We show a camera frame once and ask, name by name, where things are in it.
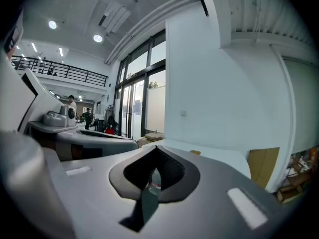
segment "chair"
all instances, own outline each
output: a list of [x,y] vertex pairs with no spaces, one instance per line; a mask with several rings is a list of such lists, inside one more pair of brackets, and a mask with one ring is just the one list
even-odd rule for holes
[[91,124],[90,124],[90,126],[89,126],[89,130],[91,130],[91,127],[96,127],[96,125],[97,125],[97,123],[98,123],[98,120],[99,119],[94,119],[94,120],[92,120],[92,122],[91,122]]

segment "glass door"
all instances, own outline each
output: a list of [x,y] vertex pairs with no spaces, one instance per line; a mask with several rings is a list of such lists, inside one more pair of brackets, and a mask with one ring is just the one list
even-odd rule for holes
[[138,140],[141,137],[144,80],[124,88],[121,135]]
[[124,94],[123,94],[121,135],[124,137],[128,137],[129,135],[129,110],[130,110],[131,88],[132,88],[131,85],[124,88]]
[[133,84],[131,138],[138,140],[141,137],[142,103],[144,80]]

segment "window frame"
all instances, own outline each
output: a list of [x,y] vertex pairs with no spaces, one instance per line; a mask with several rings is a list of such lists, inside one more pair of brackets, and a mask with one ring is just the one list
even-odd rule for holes
[[[161,61],[158,61],[151,65],[151,57],[152,57],[152,48],[155,47],[155,39],[161,35],[165,35],[166,31],[165,29],[160,31],[159,33],[155,34],[154,36],[151,36],[147,41],[143,42],[141,45],[139,45],[136,49],[134,49],[130,54],[128,54],[121,62],[118,70],[118,76],[117,76],[117,84],[115,85],[115,94],[114,94],[114,100],[113,100],[113,106],[115,105],[115,99],[116,99],[116,93],[118,90],[121,89],[121,97],[120,97],[120,108],[119,108],[119,121],[118,121],[118,134],[121,135],[122,130],[122,111],[123,111],[123,97],[124,97],[124,88],[129,86],[130,84],[133,84],[134,82],[144,80],[144,89],[143,89],[143,101],[142,101],[142,121],[141,121],[141,137],[145,136],[146,129],[145,129],[145,115],[146,115],[146,100],[147,100],[147,90],[149,87],[149,76],[158,72],[161,72],[165,70],[166,65],[166,59],[162,59]],[[147,55],[147,63],[146,67],[141,69],[140,71],[134,73],[131,78],[127,79],[127,72],[129,63],[131,62],[132,55],[137,52],[139,49],[141,49],[144,45],[148,45],[148,55]],[[119,82],[121,80],[121,73],[124,70],[124,76],[123,81]]]

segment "ceiling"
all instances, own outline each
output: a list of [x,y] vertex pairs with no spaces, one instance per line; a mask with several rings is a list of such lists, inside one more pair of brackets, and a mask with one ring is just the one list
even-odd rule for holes
[[287,36],[312,45],[307,26],[289,0],[229,0],[231,31]]
[[48,89],[51,90],[54,94],[59,95],[61,97],[69,97],[70,95],[73,95],[75,100],[78,102],[79,95],[82,96],[82,99],[84,101],[93,101],[97,100],[100,98],[102,95],[100,93],[93,93],[89,91],[82,91],[82,90],[77,90],[77,89],[72,89],[72,88],[67,88],[67,87],[61,87],[61,86],[55,86],[51,84],[44,84],[44,86]]
[[23,54],[25,57],[36,58],[41,57],[41,59],[46,58],[46,60],[62,63],[63,59],[67,56],[69,49],[62,47],[63,57],[61,57],[59,46],[54,44],[48,44],[43,42],[33,42],[37,52],[33,49],[31,41],[22,40],[16,49],[14,55],[21,56]]
[[[132,14],[116,33],[106,35],[106,29],[98,24],[112,1],[125,6]],[[126,32],[168,1],[170,0],[28,0],[24,5],[24,36],[61,44],[77,51],[83,50],[86,54],[106,59]],[[57,29],[49,29],[49,20],[56,21]],[[103,42],[94,42],[94,34],[103,36]]]

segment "person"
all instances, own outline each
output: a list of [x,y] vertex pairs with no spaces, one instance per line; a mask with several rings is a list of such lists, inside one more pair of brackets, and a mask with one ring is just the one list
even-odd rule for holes
[[48,75],[53,75],[53,76],[57,76],[57,74],[54,72],[55,66],[53,66],[53,68],[50,68],[47,72]]
[[76,113],[76,103],[74,102],[74,96],[73,95],[69,96],[69,102],[70,102],[70,106],[74,108],[74,112]]
[[90,108],[86,109],[86,113],[84,113],[84,118],[85,118],[85,129],[90,128],[90,124],[92,122],[92,116],[90,114]]

